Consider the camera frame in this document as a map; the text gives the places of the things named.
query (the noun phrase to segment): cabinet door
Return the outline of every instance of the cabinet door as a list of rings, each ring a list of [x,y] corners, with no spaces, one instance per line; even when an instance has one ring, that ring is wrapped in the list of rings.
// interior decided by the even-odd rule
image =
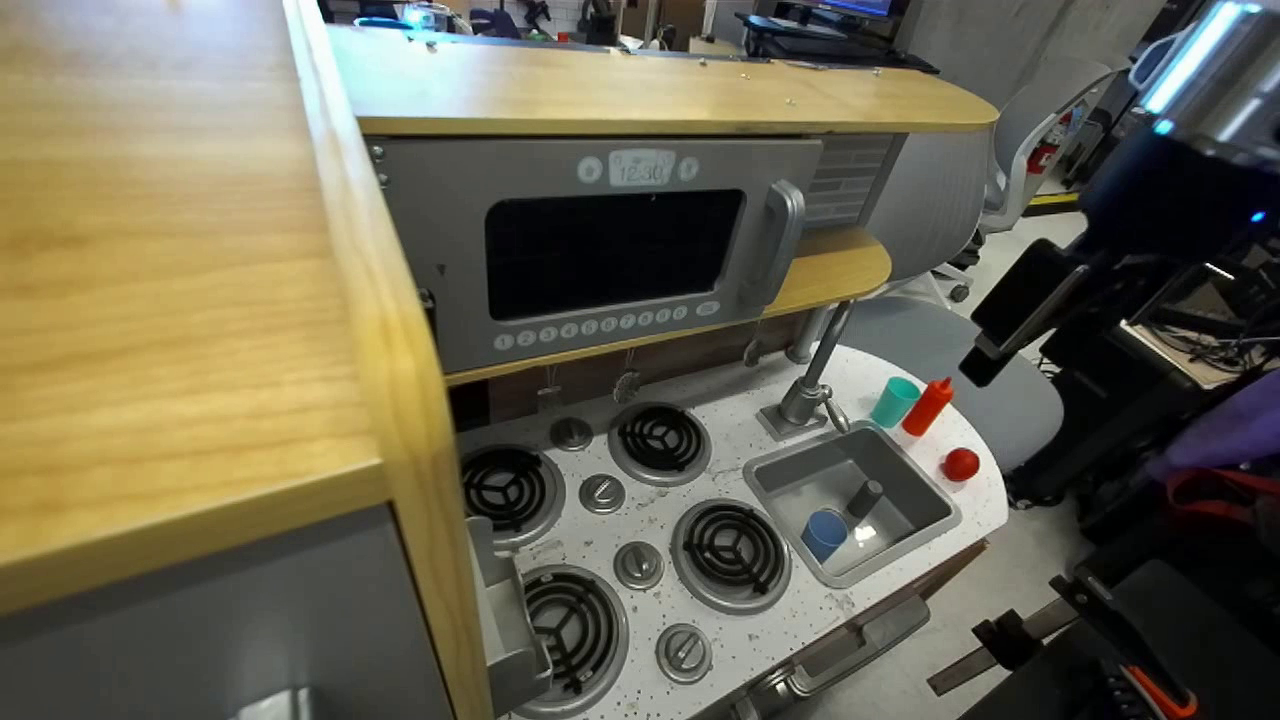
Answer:
[[[0,620],[4,720],[450,720],[388,509]]]

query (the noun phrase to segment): red button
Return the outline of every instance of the red button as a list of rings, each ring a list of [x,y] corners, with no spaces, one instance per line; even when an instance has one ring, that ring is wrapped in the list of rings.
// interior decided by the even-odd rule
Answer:
[[[986,468],[986,465],[975,459],[971,448],[954,448],[954,450],[945,456],[945,475],[957,481],[957,482],[971,481],[975,468]]]

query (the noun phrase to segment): display screen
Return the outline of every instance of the display screen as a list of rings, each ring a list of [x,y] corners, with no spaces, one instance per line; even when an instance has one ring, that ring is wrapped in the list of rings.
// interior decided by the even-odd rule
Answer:
[[[827,9],[853,12],[853,17],[893,17],[893,0],[827,0]]]
[[[503,198],[485,218],[489,312],[523,318],[708,290],[742,204],[746,192]]]

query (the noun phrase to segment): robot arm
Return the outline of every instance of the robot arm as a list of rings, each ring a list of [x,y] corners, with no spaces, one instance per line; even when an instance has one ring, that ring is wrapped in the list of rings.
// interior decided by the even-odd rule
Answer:
[[[1280,0],[1214,4],[1168,52],[1139,117],[1086,192],[1087,230],[1070,253],[1031,242],[971,312],[986,334],[962,369],[975,385],[1119,267],[1201,262],[1280,217]]]

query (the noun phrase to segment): electric coil burner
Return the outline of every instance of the electric coil burner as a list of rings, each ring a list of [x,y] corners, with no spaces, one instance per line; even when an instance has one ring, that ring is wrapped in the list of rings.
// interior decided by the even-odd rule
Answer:
[[[523,581],[535,640],[553,656],[553,686],[528,699],[528,716],[576,716],[594,709],[628,656],[628,624],[618,590],[581,568],[535,568]]]
[[[496,546],[521,546],[557,523],[563,481],[543,456],[489,448],[464,459],[464,499],[474,515],[489,515]]]
[[[711,459],[708,432],[682,406],[649,402],[610,432],[614,459],[643,482],[687,482]]]
[[[763,610],[789,581],[791,554],[780,535],[746,503],[697,503],[673,535],[678,570],[693,596],[719,610]]]

